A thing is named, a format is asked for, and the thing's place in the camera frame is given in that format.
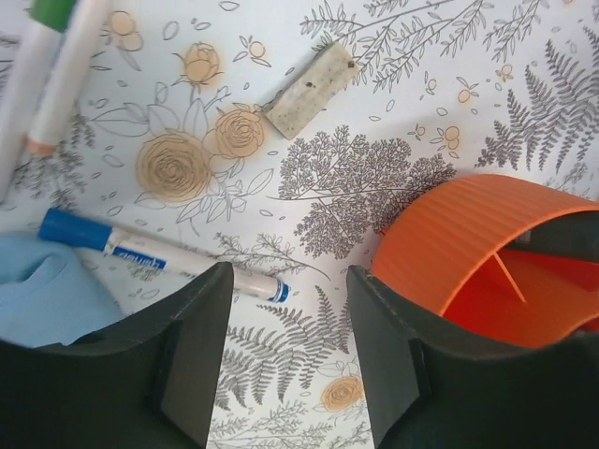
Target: used eraser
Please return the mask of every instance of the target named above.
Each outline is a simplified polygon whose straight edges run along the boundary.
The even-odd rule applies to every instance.
[[[338,42],[326,47],[265,115],[291,140],[356,76],[361,67]]]

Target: light blue fabric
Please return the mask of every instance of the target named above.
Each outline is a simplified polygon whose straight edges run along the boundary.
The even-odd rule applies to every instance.
[[[0,339],[27,347],[70,344],[123,318],[71,248],[0,234]]]

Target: floral tablecloth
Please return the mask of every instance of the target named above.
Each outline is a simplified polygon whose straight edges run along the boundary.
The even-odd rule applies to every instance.
[[[0,86],[28,2],[6,0]],[[349,264],[426,190],[498,172],[595,198],[596,0],[115,1],[60,148],[27,155],[2,230],[50,206],[292,287],[235,297],[210,447],[372,447]],[[260,115],[339,41],[363,68],[299,138]],[[127,313],[186,282],[80,252]]]

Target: tablecloth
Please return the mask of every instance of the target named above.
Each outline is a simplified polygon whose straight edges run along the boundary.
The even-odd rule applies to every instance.
[[[0,228],[54,206],[291,285],[284,306],[235,296],[212,449],[373,447],[345,273],[428,189],[495,172],[598,193],[597,0],[114,3],[64,141],[23,156]],[[27,7],[3,2],[0,86]],[[286,141],[260,111],[332,41],[362,69]],[[80,256],[127,313],[186,282]]]

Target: marker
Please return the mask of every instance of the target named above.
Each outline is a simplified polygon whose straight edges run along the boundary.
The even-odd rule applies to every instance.
[[[216,263],[205,255],[190,253],[161,241],[136,236],[118,227],[81,218],[69,212],[50,209],[38,236],[70,246],[92,248],[106,254],[153,268],[181,274],[199,275]],[[285,302],[289,286],[262,274],[246,274],[235,269],[235,289],[270,302]]]
[[[60,49],[75,0],[36,0],[0,107],[0,202],[7,195],[23,139]]]
[[[65,43],[29,130],[30,152],[50,156],[63,139],[111,6],[111,0],[79,0],[75,5]]]

